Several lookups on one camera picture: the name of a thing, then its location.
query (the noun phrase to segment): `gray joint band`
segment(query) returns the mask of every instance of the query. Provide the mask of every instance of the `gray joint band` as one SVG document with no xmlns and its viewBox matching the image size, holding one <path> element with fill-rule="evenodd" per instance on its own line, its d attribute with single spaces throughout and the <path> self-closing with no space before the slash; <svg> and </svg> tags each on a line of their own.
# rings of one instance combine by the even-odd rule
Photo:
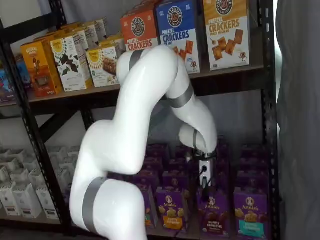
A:
<svg viewBox="0 0 320 240">
<path fill-rule="evenodd" d="M 129 63 L 129 71 L 134 67 L 134 65 L 136 65 L 136 63 L 139 61 L 139 59 L 141 58 L 141 55 L 143 53 L 143 50 L 137 50 L 134 51 L 131 55 L 130 58 L 130 63 Z"/>
<path fill-rule="evenodd" d="M 186 105 L 190 101 L 193 94 L 194 94 L 194 88 L 192 87 L 192 84 L 190 82 L 184 94 L 174 99 L 172 98 L 168 99 L 170 106 L 174 109 L 182 108 L 184 105 Z"/>
<path fill-rule="evenodd" d="M 94 179 L 87 188 L 83 198 L 83 222 L 86 228 L 94 234 L 98 234 L 94 223 L 94 203 L 97 193 L 105 181 L 106 179 L 103 177 L 97 177 L 96 179 Z"/>
</svg>

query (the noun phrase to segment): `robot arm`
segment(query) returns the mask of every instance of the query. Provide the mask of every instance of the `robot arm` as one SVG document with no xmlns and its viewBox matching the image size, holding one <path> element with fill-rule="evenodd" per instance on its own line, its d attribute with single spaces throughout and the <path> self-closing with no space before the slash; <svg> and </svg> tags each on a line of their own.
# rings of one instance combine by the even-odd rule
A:
<svg viewBox="0 0 320 240">
<path fill-rule="evenodd" d="M 183 144 L 215 150 L 217 133 L 208 108 L 195 98 L 185 65 L 164 45 L 124 53 L 117 63 L 121 84 L 113 120 L 87 131 L 74 173 L 70 213 L 80 228 L 110 240 L 146 240 L 145 206 L 133 184 L 108 179 L 108 172 L 137 174 L 143 165 L 151 114 L 166 94 L 174 114 L 186 124 Z"/>
</svg>

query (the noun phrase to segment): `white box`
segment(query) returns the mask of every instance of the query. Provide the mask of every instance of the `white box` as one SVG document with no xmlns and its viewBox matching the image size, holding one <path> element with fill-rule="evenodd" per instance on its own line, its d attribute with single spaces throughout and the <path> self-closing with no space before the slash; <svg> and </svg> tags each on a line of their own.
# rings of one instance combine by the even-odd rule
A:
<svg viewBox="0 0 320 240">
<path fill-rule="evenodd" d="M 47 186 L 46 185 L 37 186 L 36 194 L 40 200 L 40 203 L 43 207 L 46 217 L 48 219 L 59 220 L 55 205 L 52 201 L 52 198 L 50 196 Z"/>
<path fill-rule="evenodd" d="M 42 212 L 42 208 L 32 184 L 18 184 L 13 187 L 12 191 L 21 209 L 22 216 L 27 219 L 36 219 Z"/>
<path fill-rule="evenodd" d="M 0 184 L 0 200 L 8 216 L 20 216 L 21 211 L 13 193 L 13 187 L 16 186 L 14 181 Z"/>
<path fill-rule="evenodd" d="M 25 169 L 28 169 L 28 171 L 31 173 L 34 169 L 40 169 L 38 160 L 33 157 L 28 157 L 23 162 L 23 167 Z"/>
<path fill-rule="evenodd" d="M 20 168 L 19 162 L 15 157 L 2 157 L 0 166 L 5 166 L 9 174 Z"/>
<path fill-rule="evenodd" d="M 28 169 L 20 168 L 14 170 L 10 173 L 10 178 L 12 181 L 16 182 L 17 184 L 27 182 L 30 183 L 29 180 L 29 171 Z"/>
<path fill-rule="evenodd" d="M 38 186 L 45 185 L 45 178 L 40 171 L 40 169 L 34 169 L 30 174 L 29 174 L 29 180 L 34 187 L 34 189 L 37 189 Z"/>
</svg>

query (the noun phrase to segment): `snack box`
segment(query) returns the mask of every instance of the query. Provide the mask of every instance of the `snack box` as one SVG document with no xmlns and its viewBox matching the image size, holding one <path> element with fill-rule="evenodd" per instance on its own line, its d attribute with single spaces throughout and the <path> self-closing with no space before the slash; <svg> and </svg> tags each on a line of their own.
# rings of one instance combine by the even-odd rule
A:
<svg viewBox="0 0 320 240">
<path fill-rule="evenodd" d="M 20 47 L 36 97 L 55 95 L 62 91 L 50 41 L 43 39 Z"/>
<path fill-rule="evenodd" d="M 166 230 L 188 230 L 188 203 L 183 190 L 174 187 L 158 187 L 155 193 L 163 228 Z"/>
<path fill-rule="evenodd" d="M 221 190 L 208 190 L 203 196 L 203 189 L 196 194 L 200 231 L 220 237 L 229 237 L 231 233 L 230 207 L 228 196 Z"/>
<path fill-rule="evenodd" d="M 233 193 L 236 233 L 246 239 L 270 239 L 268 196 L 253 188 L 236 187 Z"/>
<path fill-rule="evenodd" d="M 93 87 L 86 53 L 80 37 L 71 32 L 50 42 L 65 92 L 85 90 Z"/>
<path fill-rule="evenodd" d="M 158 214 L 156 210 L 156 204 L 154 195 L 152 193 L 151 186 L 143 185 L 143 184 L 137 184 L 136 185 L 144 199 L 144 206 L 145 206 L 145 226 L 150 229 L 155 229 L 158 223 Z"/>
<path fill-rule="evenodd" d="M 247 0 L 203 0 L 210 69 L 250 64 Z"/>
<path fill-rule="evenodd" d="M 120 55 L 118 44 L 100 46 L 86 52 L 96 88 L 119 84 L 116 77 L 116 69 Z"/>
<path fill-rule="evenodd" d="M 0 103 L 15 99 L 14 91 L 9 83 L 6 72 L 0 69 Z"/>
<path fill-rule="evenodd" d="M 189 74 L 200 73 L 197 5 L 193 0 L 164 0 L 156 8 L 161 44 L 172 48 Z"/>
<path fill-rule="evenodd" d="M 17 184 L 12 191 L 21 209 L 22 216 L 28 219 L 36 219 L 42 212 L 42 208 L 32 184 Z"/>
<path fill-rule="evenodd" d="M 123 16 L 120 21 L 127 51 L 148 49 L 159 45 L 153 4 L 138 7 Z"/>
</svg>

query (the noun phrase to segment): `purple box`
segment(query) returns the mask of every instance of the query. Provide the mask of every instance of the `purple box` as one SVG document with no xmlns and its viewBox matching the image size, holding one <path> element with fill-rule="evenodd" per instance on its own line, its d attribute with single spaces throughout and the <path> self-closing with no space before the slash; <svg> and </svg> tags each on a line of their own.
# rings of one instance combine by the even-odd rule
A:
<svg viewBox="0 0 320 240">
<path fill-rule="evenodd" d="M 236 232 L 245 239 L 270 239 L 268 197 L 255 189 L 234 190 Z"/>
<path fill-rule="evenodd" d="M 200 230 L 206 234 L 214 234 L 221 237 L 230 236 L 230 208 L 227 195 L 223 191 L 208 193 L 208 201 L 203 200 L 203 189 L 197 192 L 197 204 Z"/>
<path fill-rule="evenodd" d="M 150 229 L 155 229 L 159 219 L 151 186 L 143 184 L 137 184 L 136 186 L 141 190 L 144 199 L 145 226 Z"/>
<path fill-rule="evenodd" d="M 188 203 L 183 191 L 173 187 L 158 187 L 156 200 L 163 227 L 167 230 L 188 230 Z"/>
</svg>

